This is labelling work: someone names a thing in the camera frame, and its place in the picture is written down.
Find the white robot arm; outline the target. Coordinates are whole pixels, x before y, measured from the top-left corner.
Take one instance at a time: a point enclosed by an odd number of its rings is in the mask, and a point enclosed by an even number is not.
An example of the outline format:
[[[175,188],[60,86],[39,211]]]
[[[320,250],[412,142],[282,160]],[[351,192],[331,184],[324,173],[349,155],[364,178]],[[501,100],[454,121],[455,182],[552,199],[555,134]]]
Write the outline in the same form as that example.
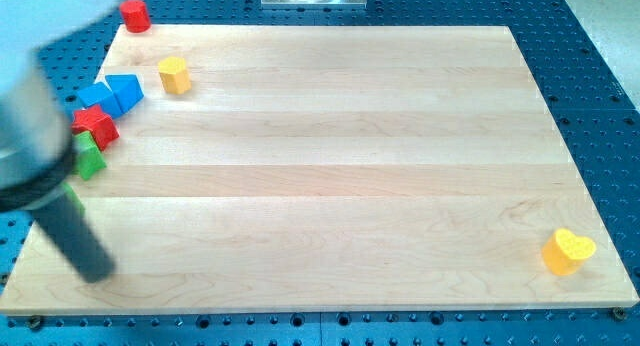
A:
[[[121,0],[1,0],[1,210],[53,191],[75,158],[37,51],[111,12]]]

